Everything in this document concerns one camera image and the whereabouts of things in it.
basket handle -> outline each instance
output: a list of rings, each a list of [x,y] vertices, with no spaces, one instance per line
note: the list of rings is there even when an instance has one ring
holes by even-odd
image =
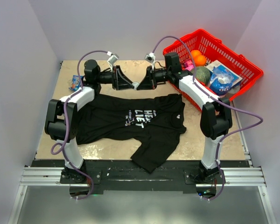
[[[217,41],[218,43],[222,43],[222,40],[220,39],[215,39],[215,41]]]
[[[243,55],[238,55],[241,59],[243,59],[243,60],[247,60]]]

green melon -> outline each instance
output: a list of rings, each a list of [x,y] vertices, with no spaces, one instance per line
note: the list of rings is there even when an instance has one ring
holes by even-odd
[[[204,66],[197,67],[196,79],[207,85],[210,81],[210,70]]]

red plastic basket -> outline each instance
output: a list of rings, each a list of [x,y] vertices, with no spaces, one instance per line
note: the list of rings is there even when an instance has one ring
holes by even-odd
[[[249,62],[243,55],[238,55],[228,47],[222,44],[222,41],[215,38],[203,29],[198,29],[192,34],[187,34],[181,40],[190,50],[199,50],[209,63],[219,60],[243,79],[240,84],[240,90],[234,94],[230,101],[242,95],[250,89],[257,79],[263,76],[263,71]],[[179,42],[175,41],[172,45],[163,50],[163,55],[169,52],[176,52],[179,55],[180,62],[183,63],[189,59],[189,53],[186,48]],[[177,89],[188,101],[197,109],[199,106],[184,92]]]

white wall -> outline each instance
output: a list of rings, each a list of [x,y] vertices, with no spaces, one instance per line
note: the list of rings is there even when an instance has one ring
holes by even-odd
[[[29,0],[60,60],[104,49],[143,59],[165,35],[204,28],[234,49],[261,0]],[[157,50],[174,40],[164,41]],[[96,54],[94,59],[106,59]]]
[[[280,0],[262,0],[236,52],[264,71],[264,77],[236,100],[239,108],[261,114],[264,123],[245,131],[254,166],[262,166],[280,224]],[[254,119],[240,116],[243,126]]]
[[[59,64],[27,0],[0,0],[0,224],[30,165]]]

tabletop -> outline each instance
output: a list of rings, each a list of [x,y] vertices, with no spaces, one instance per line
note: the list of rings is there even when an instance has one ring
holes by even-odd
[[[53,94],[54,99],[60,99],[63,96],[72,94],[69,90],[72,76],[77,74],[78,61],[63,61],[58,81]],[[84,74],[84,61],[81,62],[79,71]],[[98,61],[101,70],[108,68],[106,61]],[[150,64],[146,61],[117,61],[123,73],[133,82],[141,82],[146,67]],[[102,84],[102,94],[111,95],[119,98],[138,99],[154,98],[166,96],[171,93],[178,93],[169,83],[158,85],[155,90],[124,90],[116,91],[112,89],[111,84]],[[197,110],[186,98],[182,98],[185,103],[184,108],[184,126],[186,133],[180,136],[180,143],[176,150],[170,155],[169,160],[200,160],[203,156],[205,137],[200,130],[201,112]],[[238,129],[235,113],[232,112],[233,127],[230,131]],[[43,132],[40,145],[37,151],[36,159],[63,159],[62,154],[52,155],[50,149],[55,142]],[[111,139],[101,139],[91,144],[80,145],[79,150],[85,159],[103,159],[103,160],[129,160],[132,154],[138,149],[141,143],[135,139],[119,141]],[[221,151],[221,160],[244,160],[244,151],[241,139],[238,133],[224,140]]]

